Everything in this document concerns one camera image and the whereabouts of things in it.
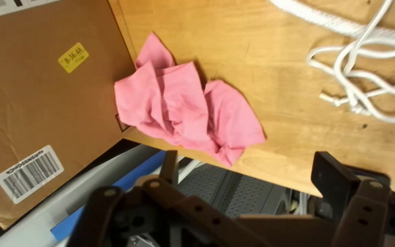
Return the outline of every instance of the white cable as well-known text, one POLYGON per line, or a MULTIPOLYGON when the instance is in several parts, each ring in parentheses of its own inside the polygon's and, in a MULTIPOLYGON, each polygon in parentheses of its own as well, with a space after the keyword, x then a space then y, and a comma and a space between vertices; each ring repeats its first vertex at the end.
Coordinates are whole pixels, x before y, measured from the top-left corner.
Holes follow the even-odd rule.
POLYGON ((395 31, 379 29, 377 25, 388 13, 392 0, 384 0, 381 9, 370 21, 369 25, 359 25, 336 16, 331 16, 318 10, 314 10, 298 0, 272 0, 277 8, 288 12, 307 23, 320 25, 336 34, 354 38, 355 42, 347 47, 324 47, 311 50, 307 56, 307 64, 317 68, 331 76, 344 88, 347 98, 336 99, 329 95, 321 94, 320 98, 335 105, 336 108, 348 104, 353 113, 373 116, 384 123, 395 124, 395 116, 387 116, 377 110, 370 98, 392 94, 395 95, 395 86, 391 86, 381 78, 364 71, 353 71, 358 57, 374 58, 374 60, 391 60, 395 58, 395 31), (374 51, 365 49, 366 46, 388 46, 390 51, 374 51), (316 57, 324 53, 339 53, 333 67, 328 67, 316 61, 316 57), (370 93, 362 93, 350 79, 364 79, 379 87, 379 90, 370 93))

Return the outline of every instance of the wooden table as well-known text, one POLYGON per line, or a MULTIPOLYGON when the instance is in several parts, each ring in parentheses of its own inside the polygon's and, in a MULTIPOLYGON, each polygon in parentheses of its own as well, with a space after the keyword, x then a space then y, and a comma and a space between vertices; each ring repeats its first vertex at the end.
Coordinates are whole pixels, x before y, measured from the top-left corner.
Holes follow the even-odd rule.
MULTIPOLYGON (((359 23, 369 21, 380 3, 309 0, 359 23)), ((313 154, 329 152, 344 164, 390 175, 395 190, 395 126, 321 102, 321 91, 342 91, 332 78, 305 62, 313 47, 346 45, 348 39, 299 21, 268 0, 111 0, 111 6, 133 58, 155 32, 178 64, 195 61, 207 80, 224 79, 247 98, 268 142, 248 149, 228 169, 318 196, 310 185, 313 154)), ((395 28, 395 6, 384 24, 395 28)), ((395 61, 361 61, 358 67, 395 80, 395 61)), ((391 99, 379 102, 395 112, 391 99)), ((174 149, 137 131, 124 138, 174 149)), ((180 152, 217 165, 203 153, 180 152)))

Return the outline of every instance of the pink rag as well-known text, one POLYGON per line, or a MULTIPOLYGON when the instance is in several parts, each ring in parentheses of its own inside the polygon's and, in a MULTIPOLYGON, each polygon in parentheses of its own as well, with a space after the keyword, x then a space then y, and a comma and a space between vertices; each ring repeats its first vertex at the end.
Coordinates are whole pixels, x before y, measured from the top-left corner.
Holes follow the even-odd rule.
POLYGON ((174 146, 200 150, 235 164, 246 147, 263 143, 261 124, 244 98, 224 82, 202 90, 192 62, 176 67, 172 54, 150 35, 137 72, 115 83, 119 120, 174 146))

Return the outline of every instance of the yellow sticker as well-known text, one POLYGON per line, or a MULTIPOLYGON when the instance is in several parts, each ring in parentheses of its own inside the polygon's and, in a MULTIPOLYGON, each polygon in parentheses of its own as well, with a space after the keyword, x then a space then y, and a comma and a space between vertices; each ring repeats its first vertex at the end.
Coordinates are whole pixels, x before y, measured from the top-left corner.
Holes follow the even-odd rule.
POLYGON ((65 72, 71 73, 89 58, 89 54, 81 43, 73 46, 67 53, 59 58, 60 67, 65 72))

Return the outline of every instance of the cardboard box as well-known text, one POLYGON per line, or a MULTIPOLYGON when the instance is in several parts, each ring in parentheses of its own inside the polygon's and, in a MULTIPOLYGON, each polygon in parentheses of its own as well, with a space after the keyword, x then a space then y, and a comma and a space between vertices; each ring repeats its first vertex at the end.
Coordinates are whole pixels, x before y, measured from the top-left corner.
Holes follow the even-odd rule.
POLYGON ((113 84, 132 72, 107 0, 0 17, 1 228, 121 139, 113 84))

